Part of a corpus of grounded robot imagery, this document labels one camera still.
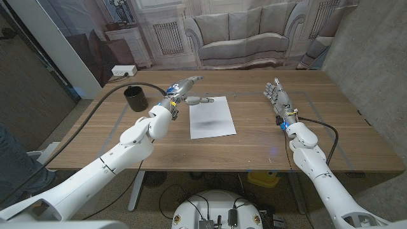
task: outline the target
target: couch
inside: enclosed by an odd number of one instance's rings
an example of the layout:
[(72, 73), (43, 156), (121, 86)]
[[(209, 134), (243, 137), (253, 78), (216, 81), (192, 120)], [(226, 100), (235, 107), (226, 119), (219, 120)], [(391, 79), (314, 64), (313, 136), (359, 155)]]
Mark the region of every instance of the couch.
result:
[(288, 58), (304, 2), (277, 3), (247, 11), (184, 19), (198, 68), (233, 69)]
[(135, 65), (132, 52), (124, 39), (101, 41), (92, 30), (89, 40), (86, 34), (68, 36), (66, 40), (101, 87), (112, 77), (111, 70), (114, 66)]

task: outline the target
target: power strip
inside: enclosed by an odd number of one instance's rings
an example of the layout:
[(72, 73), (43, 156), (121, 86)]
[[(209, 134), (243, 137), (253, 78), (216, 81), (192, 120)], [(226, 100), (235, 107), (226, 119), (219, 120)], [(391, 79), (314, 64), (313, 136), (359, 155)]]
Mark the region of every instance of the power strip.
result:
[(113, 76), (124, 76), (125, 73), (128, 73), (129, 76), (134, 76), (137, 72), (135, 66), (115, 66), (112, 68)]

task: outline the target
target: yellow object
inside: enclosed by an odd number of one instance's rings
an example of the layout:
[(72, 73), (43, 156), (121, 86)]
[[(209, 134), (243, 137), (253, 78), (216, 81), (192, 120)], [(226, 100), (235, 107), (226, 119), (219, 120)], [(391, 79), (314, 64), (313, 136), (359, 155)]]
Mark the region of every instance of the yellow object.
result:
[(273, 171), (249, 172), (247, 174), (247, 180), (248, 182), (258, 186), (273, 188), (279, 182), (280, 174)]

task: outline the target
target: table leg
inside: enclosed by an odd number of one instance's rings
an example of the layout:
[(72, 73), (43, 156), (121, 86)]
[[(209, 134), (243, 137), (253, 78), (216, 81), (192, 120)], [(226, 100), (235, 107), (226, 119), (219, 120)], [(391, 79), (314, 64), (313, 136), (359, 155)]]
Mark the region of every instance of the table leg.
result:
[(307, 206), (305, 205), (305, 199), (301, 189), (300, 180), (298, 179), (298, 175), (296, 172), (289, 172), (287, 176), (291, 185), (291, 189), (294, 193), (294, 199), (297, 203), (298, 212), (304, 215), (307, 213)]
[(139, 195), (141, 192), (142, 180), (144, 179), (144, 174), (146, 171), (139, 171), (137, 177), (134, 179), (134, 185), (132, 190), (132, 195), (130, 196), (130, 200), (128, 201), (127, 209), (129, 211), (134, 211), (137, 205), (137, 201), (139, 199)]

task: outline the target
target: printed backdrop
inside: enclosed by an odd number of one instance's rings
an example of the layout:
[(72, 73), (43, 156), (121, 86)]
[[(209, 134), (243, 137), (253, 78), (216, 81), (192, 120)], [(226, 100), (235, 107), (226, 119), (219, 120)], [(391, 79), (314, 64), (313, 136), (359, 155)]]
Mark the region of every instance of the printed backdrop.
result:
[(103, 87), (138, 70), (310, 69), (346, 0), (38, 0)]

